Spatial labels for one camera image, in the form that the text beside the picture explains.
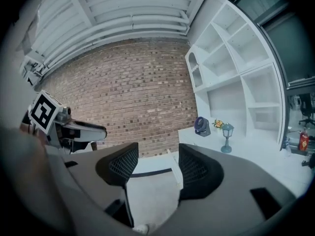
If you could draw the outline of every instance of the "brick wall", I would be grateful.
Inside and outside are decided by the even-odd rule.
[[[188,49],[171,38],[112,43],[71,60],[37,90],[70,106],[73,118],[105,126],[98,148],[138,142],[140,157],[177,151],[178,129],[197,117]]]

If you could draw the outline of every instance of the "white ceiling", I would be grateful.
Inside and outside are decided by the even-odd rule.
[[[20,71],[43,76],[76,55],[117,41],[119,36],[159,33],[183,37],[203,1],[44,0]]]

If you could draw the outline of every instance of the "office chair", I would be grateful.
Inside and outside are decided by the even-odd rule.
[[[305,94],[300,94],[299,96],[301,99],[300,110],[303,116],[307,116],[307,119],[299,121],[299,125],[301,125],[301,122],[304,122],[305,127],[308,123],[311,123],[315,126],[315,121],[313,120],[313,118],[311,118],[311,116],[313,116],[313,113],[315,112],[315,108],[312,106],[311,94],[305,93]]]

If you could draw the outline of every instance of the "red fire extinguisher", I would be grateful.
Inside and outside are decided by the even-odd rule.
[[[300,143],[299,143],[299,150],[306,151],[307,145],[309,144],[309,135],[307,134],[306,128],[300,134]]]

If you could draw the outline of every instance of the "potted plant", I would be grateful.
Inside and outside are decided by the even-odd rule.
[[[224,122],[219,120],[219,119],[215,119],[215,121],[212,123],[213,127],[215,128],[215,131],[217,133],[222,132],[222,127],[224,125]]]

